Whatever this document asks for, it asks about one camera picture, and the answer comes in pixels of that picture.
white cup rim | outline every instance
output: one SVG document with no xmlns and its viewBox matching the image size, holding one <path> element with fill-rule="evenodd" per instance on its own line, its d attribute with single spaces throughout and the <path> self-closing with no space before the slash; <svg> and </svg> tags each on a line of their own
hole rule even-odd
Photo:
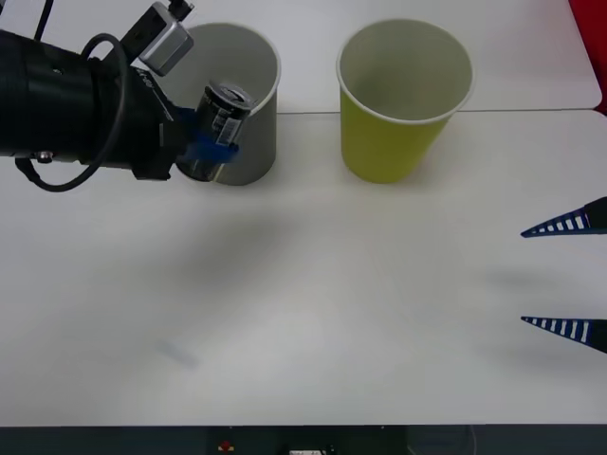
<svg viewBox="0 0 607 455">
<path fill-rule="evenodd" d="M 243 29 L 245 29 L 247 31 L 250 31 L 252 33 L 255 33 L 257 36 L 259 36 L 272 49 L 272 52 L 274 52 L 274 57 L 276 57 L 276 78 L 274 79 L 274 84 L 272 85 L 271 90 L 267 93 L 266 97 L 260 103 L 258 103 L 252 109 L 252 111 L 250 111 L 250 115 L 254 116 L 259 111 L 261 111 L 266 106 L 266 104 L 269 103 L 269 101 L 274 97 L 274 95 L 278 91 L 278 84 L 281 81 L 281 76 L 282 76 L 282 73 L 283 73 L 283 66 L 282 66 L 282 63 L 281 63 L 281 56 L 278 53 L 278 49 L 268 39 L 268 37 L 264 33 L 260 32 L 259 30 L 256 30 L 253 27 L 245 26 L 244 24 L 239 24 L 237 22 L 207 22 L 207 23 L 204 23 L 204 24 L 196 24 L 196 25 L 188 26 L 187 29 L 196 28 L 196 27 L 206 27 L 206 26 L 231 26 L 231 27 L 243 28 Z"/>
<path fill-rule="evenodd" d="M 440 116 L 437 116 L 437 117 L 424 118 L 422 120 L 406 120 L 406 119 L 402 119 L 402 118 L 392 118 L 392 117 L 384 116 L 383 114 L 380 114 L 379 112 L 374 111 L 373 109 L 370 109 L 369 107 L 362 104 L 359 100 L 357 100 L 354 95 L 352 95 L 352 92 L 350 92 L 350 90 L 346 86 L 345 82 L 343 81 L 343 77 L 341 75 L 340 63 L 341 63 L 341 55 L 343 54 L 343 50 L 348 46 L 348 44 L 352 41 L 352 39 L 356 35 L 361 33 L 366 28 L 377 26 L 379 24 L 384 24 L 384 23 L 388 23 L 388 22 L 415 22 L 418 24 L 422 24 L 424 26 L 438 28 L 439 30 L 442 30 L 443 32 L 445 32 L 450 38 L 452 38 L 456 43 L 458 43 L 464 49 L 464 52 L 466 53 L 466 55 L 468 56 L 468 59 L 470 61 L 470 69 L 471 69 L 470 86 L 469 86 L 469 90 L 468 90 L 468 93 L 466 94 L 466 96 L 459 102 L 459 104 L 457 104 L 449 112 L 446 112 L 445 114 L 441 114 Z M 359 28 L 358 30 L 356 30 L 354 33 L 352 33 L 348 37 L 347 40 L 345 40 L 343 45 L 341 45 L 340 53 L 338 54 L 338 58 L 336 61 L 336 70 L 337 70 L 337 74 L 338 74 L 338 80 L 340 82 L 340 88 L 341 88 L 341 90 L 343 90 L 343 93 L 346 94 L 346 96 L 350 99 L 351 102 L 353 102 L 356 106 L 358 106 L 364 112 L 372 115 L 375 118 L 379 118 L 384 121 L 389 121 L 391 123 L 397 123 L 399 125 L 428 125 L 428 124 L 436 123 L 438 121 L 451 117 L 453 114 L 455 114 L 457 111 L 459 111 L 468 102 L 469 98 L 472 96 L 472 92 L 474 91 L 474 86 L 476 85 L 476 71 L 474 70 L 474 64 L 472 62 L 472 58 L 470 57 L 468 50 L 462 44 L 461 41 L 459 41 L 451 32 L 445 30 L 444 28 L 442 28 L 440 26 L 431 24 L 430 22 L 420 21 L 417 19 L 408 19 L 408 18 L 385 19 L 382 21 L 374 22 L 372 24 L 367 24 L 366 26 L 363 26 L 363 27 Z"/>
</svg>

table surface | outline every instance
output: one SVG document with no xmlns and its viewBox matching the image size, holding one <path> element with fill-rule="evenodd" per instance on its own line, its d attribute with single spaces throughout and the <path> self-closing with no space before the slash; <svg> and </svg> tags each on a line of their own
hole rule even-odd
<svg viewBox="0 0 607 455">
<path fill-rule="evenodd" d="M 0 425 L 607 423 L 607 356 L 519 320 L 607 318 L 604 238 L 519 236 L 605 195 L 607 120 L 460 113 L 393 186 L 339 124 L 244 188 L 4 161 Z"/>
<path fill-rule="evenodd" d="M 8 1 L 0 27 L 33 36 L 44 0 Z M 61 0 L 45 41 L 80 51 L 96 33 L 121 37 L 152 0 Z M 454 33 L 477 69 L 466 110 L 593 108 L 598 83 L 567 0 L 205 0 L 185 24 L 236 22 L 263 32 L 283 63 L 281 112 L 337 112 L 341 44 L 376 20 L 410 17 Z"/>
</svg>

can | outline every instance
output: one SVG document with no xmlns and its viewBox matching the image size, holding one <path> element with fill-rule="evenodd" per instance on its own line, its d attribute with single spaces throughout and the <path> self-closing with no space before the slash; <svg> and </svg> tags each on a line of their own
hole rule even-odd
<svg viewBox="0 0 607 455">
<path fill-rule="evenodd" d="M 237 143 L 243 125 L 255 103 L 242 88 L 232 83 L 209 82 L 195 113 L 197 133 L 211 143 L 231 147 Z M 182 159 L 177 168 L 190 178 L 213 181 L 223 163 L 212 159 Z"/>
</svg>

gray cup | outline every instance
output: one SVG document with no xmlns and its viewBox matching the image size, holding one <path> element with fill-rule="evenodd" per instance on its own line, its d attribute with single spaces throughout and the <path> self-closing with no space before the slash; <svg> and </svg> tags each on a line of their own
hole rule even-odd
<svg viewBox="0 0 607 455">
<path fill-rule="evenodd" d="M 238 139 L 240 152 L 215 181 L 247 185 L 263 177 L 276 159 L 277 89 L 280 57 L 274 45 L 251 28 L 206 24 L 189 29 L 193 48 L 158 83 L 174 104 L 195 109 L 209 81 L 233 83 L 255 101 Z"/>
</svg>

yellow paper cup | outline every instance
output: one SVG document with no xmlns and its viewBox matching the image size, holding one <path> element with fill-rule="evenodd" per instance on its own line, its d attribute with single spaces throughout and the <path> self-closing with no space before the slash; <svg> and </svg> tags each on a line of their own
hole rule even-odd
<svg viewBox="0 0 607 455">
<path fill-rule="evenodd" d="M 337 71 L 343 161 L 374 183 L 408 175 L 474 85 L 462 44 L 440 27 L 409 19 L 355 33 L 341 48 Z"/>
</svg>

